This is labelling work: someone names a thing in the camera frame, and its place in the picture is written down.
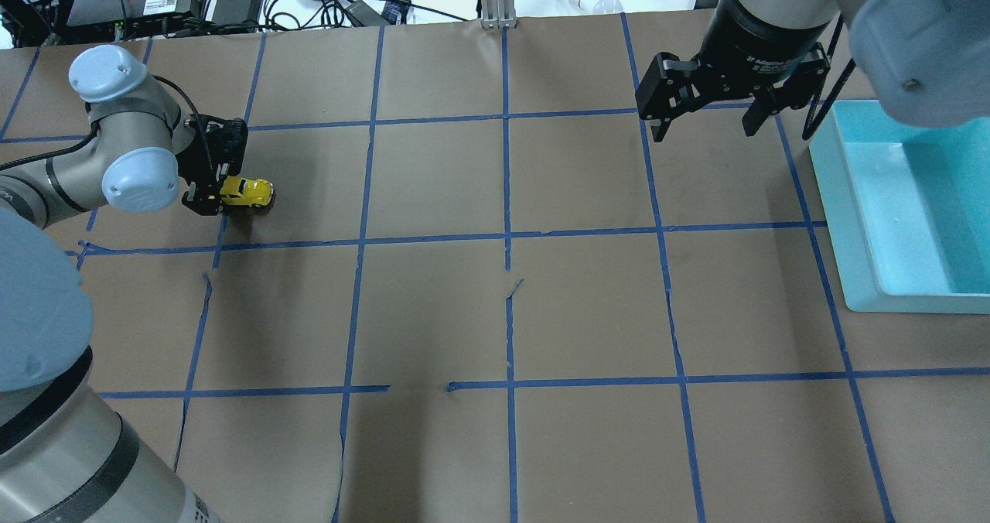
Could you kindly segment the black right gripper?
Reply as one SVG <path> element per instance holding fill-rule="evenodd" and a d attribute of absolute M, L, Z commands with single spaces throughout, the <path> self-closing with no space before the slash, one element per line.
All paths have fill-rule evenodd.
<path fill-rule="evenodd" d="M 648 123 L 654 142 L 663 142 L 672 121 L 706 104 L 703 94 L 747 95 L 758 85 L 742 117 L 743 131 L 752 138 L 771 115 L 801 110 L 821 96 L 831 61 L 825 51 L 809 50 L 827 25 L 775 26 L 739 0 L 720 0 L 692 59 L 659 52 L 647 66 L 634 93 L 640 120 Z"/>

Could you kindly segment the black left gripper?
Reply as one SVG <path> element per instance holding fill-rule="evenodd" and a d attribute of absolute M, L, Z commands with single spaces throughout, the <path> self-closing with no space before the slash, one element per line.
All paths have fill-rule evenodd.
<path fill-rule="evenodd" d="M 227 177 L 240 174 L 250 135 L 248 124 L 243 118 L 189 115 L 185 127 L 192 129 L 193 139 L 179 154 L 179 176 L 190 185 L 183 194 L 183 206 L 199 216 L 218 216 L 225 203 L 216 189 L 202 186 L 212 183 L 220 188 Z"/>

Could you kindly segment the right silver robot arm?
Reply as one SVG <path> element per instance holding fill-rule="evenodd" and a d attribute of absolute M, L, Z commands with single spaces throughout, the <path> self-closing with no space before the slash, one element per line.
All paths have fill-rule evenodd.
<path fill-rule="evenodd" d="M 947 128 L 988 114 L 988 0 L 718 0 L 700 50 L 661 52 L 634 97 L 661 142 L 672 121 L 748 100 L 756 134 L 783 108 L 812 106 L 805 138 L 856 69 L 884 112 Z"/>

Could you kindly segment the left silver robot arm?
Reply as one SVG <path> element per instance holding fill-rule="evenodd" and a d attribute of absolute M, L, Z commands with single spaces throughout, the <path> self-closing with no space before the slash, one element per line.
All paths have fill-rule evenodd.
<path fill-rule="evenodd" d="M 219 522 L 90 386 L 92 303 L 46 229 L 105 205 L 219 215 L 247 126 L 201 114 L 120 45 L 82 51 L 68 80 L 85 138 L 2 167 L 2 520 Z"/>

